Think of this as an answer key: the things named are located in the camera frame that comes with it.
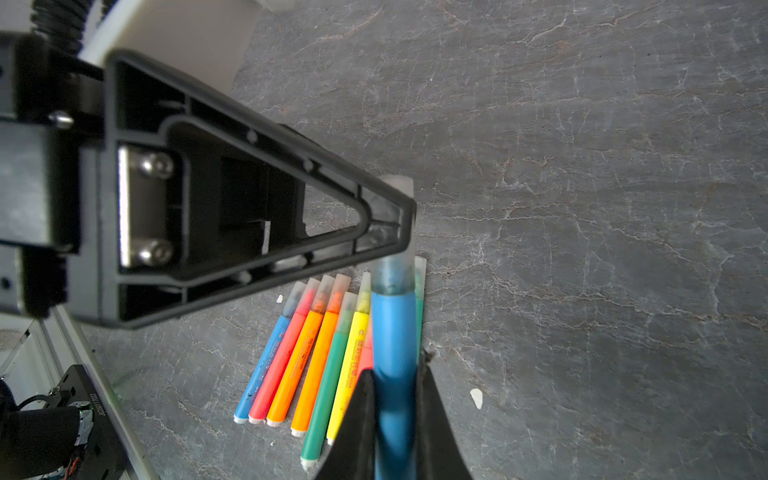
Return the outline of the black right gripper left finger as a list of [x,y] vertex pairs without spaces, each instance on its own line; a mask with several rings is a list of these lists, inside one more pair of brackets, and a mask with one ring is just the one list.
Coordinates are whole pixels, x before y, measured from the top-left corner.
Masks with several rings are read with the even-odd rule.
[[373,372],[364,370],[329,455],[315,480],[374,480],[376,392]]

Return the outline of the yellow marker pen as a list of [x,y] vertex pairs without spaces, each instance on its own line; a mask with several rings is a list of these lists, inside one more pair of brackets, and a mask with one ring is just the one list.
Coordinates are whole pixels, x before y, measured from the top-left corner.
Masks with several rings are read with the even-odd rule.
[[326,443],[332,446],[353,395],[362,348],[366,339],[371,310],[371,274],[363,274],[353,315],[339,382],[326,432]]

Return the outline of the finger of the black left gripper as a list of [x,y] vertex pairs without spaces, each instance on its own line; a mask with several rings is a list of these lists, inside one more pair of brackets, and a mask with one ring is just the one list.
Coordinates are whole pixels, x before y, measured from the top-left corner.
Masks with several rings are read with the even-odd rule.
[[104,68],[104,141],[80,153],[75,319],[138,329],[401,251],[408,197],[159,61]]

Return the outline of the translucent blue pen cap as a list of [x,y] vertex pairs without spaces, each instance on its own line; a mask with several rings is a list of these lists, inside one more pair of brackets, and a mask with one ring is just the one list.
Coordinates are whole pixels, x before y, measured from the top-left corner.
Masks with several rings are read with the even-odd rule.
[[402,175],[383,175],[379,179],[408,197],[410,207],[404,212],[403,202],[393,204],[386,198],[374,199],[375,206],[384,208],[386,224],[397,225],[397,228],[388,228],[386,233],[397,240],[401,251],[379,258],[372,264],[372,288],[374,293],[380,295],[405,295],[412,292],[415,286],[415,254],[411,240],[416,215],[414,181]]

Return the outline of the thick blue marker pen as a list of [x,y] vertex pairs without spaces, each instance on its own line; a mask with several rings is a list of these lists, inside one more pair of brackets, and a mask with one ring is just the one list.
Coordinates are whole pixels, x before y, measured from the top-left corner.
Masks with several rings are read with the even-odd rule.
[[373,375],[377,479],[414,479],[415,379],[418,368],[414,255],[372,267]]

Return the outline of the teal green marker pen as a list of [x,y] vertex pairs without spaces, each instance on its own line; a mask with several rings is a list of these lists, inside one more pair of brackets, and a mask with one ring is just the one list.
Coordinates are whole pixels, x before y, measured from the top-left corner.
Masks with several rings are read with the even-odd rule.
[[414,259],[415,270],[415,305],[416,305],[416,328],[417,328],[417,354],[421,353],[425,281],[427,273],[427,259],[422,256],[416,256]]

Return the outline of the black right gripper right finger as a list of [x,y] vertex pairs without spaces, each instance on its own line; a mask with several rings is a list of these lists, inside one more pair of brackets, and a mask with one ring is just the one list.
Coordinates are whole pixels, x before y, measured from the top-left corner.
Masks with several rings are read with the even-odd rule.
[[421,352],[416,379],[416,478],[471,479],[430,369],[432,357]]

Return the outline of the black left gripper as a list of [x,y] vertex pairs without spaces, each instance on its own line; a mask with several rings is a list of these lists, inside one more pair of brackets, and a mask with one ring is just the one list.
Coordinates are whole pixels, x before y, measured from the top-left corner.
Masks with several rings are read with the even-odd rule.
[[20,32],[1,35],[1,310],[65,302],[80,239],[80,149],[104,137],[103,71]]

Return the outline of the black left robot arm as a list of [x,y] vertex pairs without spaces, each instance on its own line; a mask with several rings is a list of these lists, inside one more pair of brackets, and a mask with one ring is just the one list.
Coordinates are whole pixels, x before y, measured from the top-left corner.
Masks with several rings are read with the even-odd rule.
[[1,35],[1,310],[136,329],[411,255],[416,205],[229,91],[289,1],[35,1]]

